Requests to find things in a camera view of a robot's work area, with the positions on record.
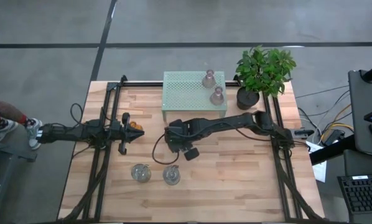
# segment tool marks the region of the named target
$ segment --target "glass bottle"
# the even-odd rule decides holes
[[[221,105],[224,102],[224,97],[223,97],[223,89],[222,87],[218,86],[215,88],[215,91],[212,93],[210,97],[210,101],[213,105]]]
[[[178,170],[179,166],[173,165],[173,166],[167,166],[163,173],[162,177],[164,178],[165,182],[168,185],[176,185],[180,181],[180,174]]]
[[[213,74],[214,74],[213,70],[210,69],[207,70],[207,74],[203,78],[203,86],[205,88],[212,88],[215,86],[216,81]]]
[[[150,180],[151,171],[145,164],[136,164],[134,167],[132,167],[131,175],[132,178],[139,183],[146,183]]]

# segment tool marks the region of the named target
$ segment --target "gray concrete floor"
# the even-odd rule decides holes
[[[0,1],[0,44],[98,43],[110,0]],[[138,0],[119,1],[108,42],[350,42],[372,41],[372,0]],[[223,70],[227,79],[244,49],[106,49],[98,80],[161,80],[166,70]],[[372,47],[289,49],[295,96],[347,85],[349,70],[372,67]],[[45,123],[72,125],[69,107],[84,104],[97,49],[0,49],[0,100]],[[308,114],[329,109],[347,88],[297,99]],[[349,98],[320,123],[332,121]],[[318,123],[321,116],[312,117]],[[352,125],[351,117],[343,120]],[[309,123],[302,122],[307,128]],[[19,128],[7,139],[28,150]],[[45,144],[35,163],[12,180],[0,223],[54,220],[73,143]],[[342,158],[318,183],[326,217],[345,220],[335,180]]]

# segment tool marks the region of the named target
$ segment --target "orange object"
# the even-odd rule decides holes
[[[131,125],[132,128],[136,128],[136,129],[143,131],[143,127],[139,124],[136,124],[135,121],[131,121],[129,124]]]

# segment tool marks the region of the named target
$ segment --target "potted plant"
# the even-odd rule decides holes
[[[237,62],[236,72],[241,82],[237,91],[237,106],[248,110],[259,101],[259,92],[264,95],[284,93],[284,82],[291,79],[291,70],[297,65],[289,50],[262,49],[261,46],[245,50]]]

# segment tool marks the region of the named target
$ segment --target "person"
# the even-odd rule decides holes
[[[41,143],[36,140],[36,137],[42,122],[35,118],[29,118],[15,106],[0,101],[0,141],[4,139],[6,134],[15,130],[19,124],[23,125],[27,131],[31,149],[38,149]]]

